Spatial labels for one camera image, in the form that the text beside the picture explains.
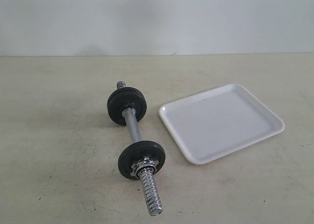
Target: black weight plate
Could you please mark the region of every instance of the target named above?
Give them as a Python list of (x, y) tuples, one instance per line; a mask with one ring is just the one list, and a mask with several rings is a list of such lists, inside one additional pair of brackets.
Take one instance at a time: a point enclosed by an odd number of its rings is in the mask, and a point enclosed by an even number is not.
[(141, 120), (147, 109), (143, 94), (132, 87), (123, 87), (112, 93), (107, 102), (108, 114), (112, 121), (119, 125), (126, 125), (122, 116), (123, 110), (134, 108), (137, 121)]
[(159, 161), (156, 167), (158, 172), (165, 163), (166, 153), (160, 144), (150, 141), (142, 140), (129, 145), (120, 155), (118, 159), (118, 168), (120, 173), (127, 179), (138, 180), (135, 176), (131, 176), (133, 161), (139, 160), (144, 156), (155, 158)]

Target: white ceramic dish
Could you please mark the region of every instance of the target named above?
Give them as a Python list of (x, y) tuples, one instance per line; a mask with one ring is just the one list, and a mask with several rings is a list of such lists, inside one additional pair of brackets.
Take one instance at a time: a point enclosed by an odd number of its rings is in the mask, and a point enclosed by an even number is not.
[(160, 107), (184, 156), (201, 165), (282, 132), (284, 122), (247, 89), (229, 84)]

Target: dumbbell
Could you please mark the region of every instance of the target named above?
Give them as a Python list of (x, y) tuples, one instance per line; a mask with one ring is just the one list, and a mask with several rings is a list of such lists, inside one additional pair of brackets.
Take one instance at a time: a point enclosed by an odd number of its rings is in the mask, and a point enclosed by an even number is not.
[(162, 212), (162, 205), (154, 174), (162, 168), (166, 154), (160, 144), (143, 140), (139, 131), (137, 122), (146, 113), (146, 100), (138, 89), (119, 81), (108, 98), (107, 109), (112, 121), (128, 127), (132, 141), (118, 159), (119, 171), (127, 179), (141, 180), (148, 211), (156, 216)]

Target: table surface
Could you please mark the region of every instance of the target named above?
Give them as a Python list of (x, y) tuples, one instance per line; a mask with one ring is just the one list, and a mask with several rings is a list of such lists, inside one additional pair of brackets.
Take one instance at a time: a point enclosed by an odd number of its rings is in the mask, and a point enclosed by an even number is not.
[[(1, 223), (314, 223), (314, 54), (0, 57)], [(143, 138), (160, 143), (163, 213), (117, 160), (130, 143), (108, 117), (116, 82), (140, 89)], [(286, 124), (209, 164), (189, 163), (158, 115), (164, 103), (237, 83)]]

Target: rectangular plate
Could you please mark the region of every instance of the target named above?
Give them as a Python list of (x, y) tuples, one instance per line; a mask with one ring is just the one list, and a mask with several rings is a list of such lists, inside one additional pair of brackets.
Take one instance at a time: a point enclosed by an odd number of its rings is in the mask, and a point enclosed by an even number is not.
[(229, 84), (160, 107), (184, 156), (201, 165), (282, 132), (284, 122), (247, 89)]

